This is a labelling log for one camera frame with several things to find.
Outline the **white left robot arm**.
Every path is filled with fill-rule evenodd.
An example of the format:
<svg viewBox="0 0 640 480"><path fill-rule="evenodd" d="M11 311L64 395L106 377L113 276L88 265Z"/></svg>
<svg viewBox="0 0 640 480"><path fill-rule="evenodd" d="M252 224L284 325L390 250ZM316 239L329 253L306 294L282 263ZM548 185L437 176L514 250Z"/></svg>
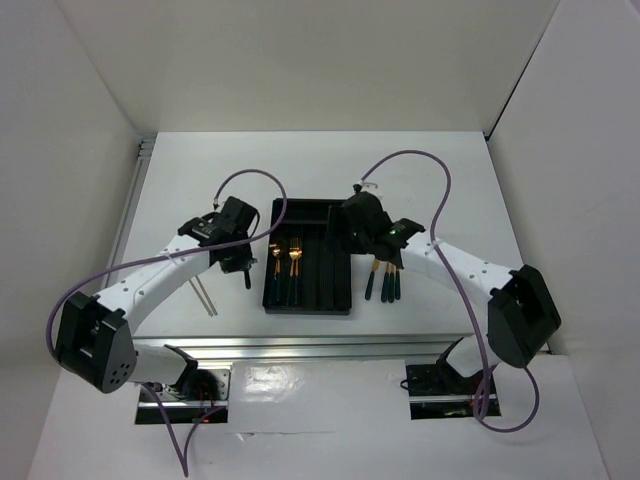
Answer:
<svg viewBox="0 0 640 480"><path fill-rule="evenodd" d="M62 308L54 357L108 394L127 382L160 383L176 399L193 395L207 378L177 346L137 345L142 322L185 283L213 265L247 274L255 259L249 229L258 211L230 197L219 211L183 224L154 262L93 296L73 293Z"/></svg>

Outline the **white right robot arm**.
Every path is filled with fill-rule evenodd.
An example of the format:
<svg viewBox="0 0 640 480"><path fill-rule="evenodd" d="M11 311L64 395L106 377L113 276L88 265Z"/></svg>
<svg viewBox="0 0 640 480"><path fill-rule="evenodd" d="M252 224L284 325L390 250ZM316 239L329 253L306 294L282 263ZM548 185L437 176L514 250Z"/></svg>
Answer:
<svg viewBox="0 0 640 480"><path fill-rule="evenodd" d="M441 356L436 379L460 391L485 367L505 363L523 369L559 329L561 318L541 273L529 266L492 264L450 245L407 218L391 220L378 197L359 192L328 214L328 235L351 254L419 273L484 307L487 323Z"/></svg>

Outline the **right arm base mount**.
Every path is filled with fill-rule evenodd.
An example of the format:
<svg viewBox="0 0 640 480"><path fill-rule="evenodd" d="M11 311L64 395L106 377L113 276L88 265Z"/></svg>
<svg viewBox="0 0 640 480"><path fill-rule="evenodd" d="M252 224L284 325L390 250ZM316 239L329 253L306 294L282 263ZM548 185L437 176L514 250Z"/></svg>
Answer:
<svg viewBox="0 0 640 480"><path fill-rule="evenodd" d="M473 400L482 372L460 376L445 360L461 340L449 346L432 364L406 366L399 386L409 395L412 420L453 419L473 416Z"/></svg>

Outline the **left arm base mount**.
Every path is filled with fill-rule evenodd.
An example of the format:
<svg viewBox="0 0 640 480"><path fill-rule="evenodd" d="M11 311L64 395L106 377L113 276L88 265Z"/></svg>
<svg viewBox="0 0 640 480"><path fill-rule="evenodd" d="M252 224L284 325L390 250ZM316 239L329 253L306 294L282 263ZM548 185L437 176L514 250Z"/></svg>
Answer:
<svg viewBox="0 0 640 480"><path fill-rule="evenodd" d="M205 424L228 422L228 398L231 386L230 364L213 363L209 374L192 386L188 393L181 393L171 386L152 383L152 391L165 408L173 425L191 425L202 417Z"/></svg>

